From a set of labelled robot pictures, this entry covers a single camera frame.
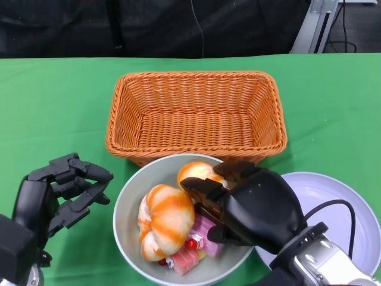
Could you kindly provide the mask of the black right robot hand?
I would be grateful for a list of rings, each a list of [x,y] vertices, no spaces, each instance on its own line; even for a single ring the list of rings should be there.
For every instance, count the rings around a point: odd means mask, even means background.
[[[233,188],[196,175],[179,179],[215,223],[208,230],[210,241],[259,246],[277,254],[307,227],[298,197],[278,173],[250,161],[222,162],[213,171]]]

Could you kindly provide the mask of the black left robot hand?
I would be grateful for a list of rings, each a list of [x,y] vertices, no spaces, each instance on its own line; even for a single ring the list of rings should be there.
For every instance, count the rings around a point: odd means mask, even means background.
[[[53,159],[23,179],[12,219],[47,240],[87,216],[93,203],[109,204],[104,191],[113,179],[76,153]]]

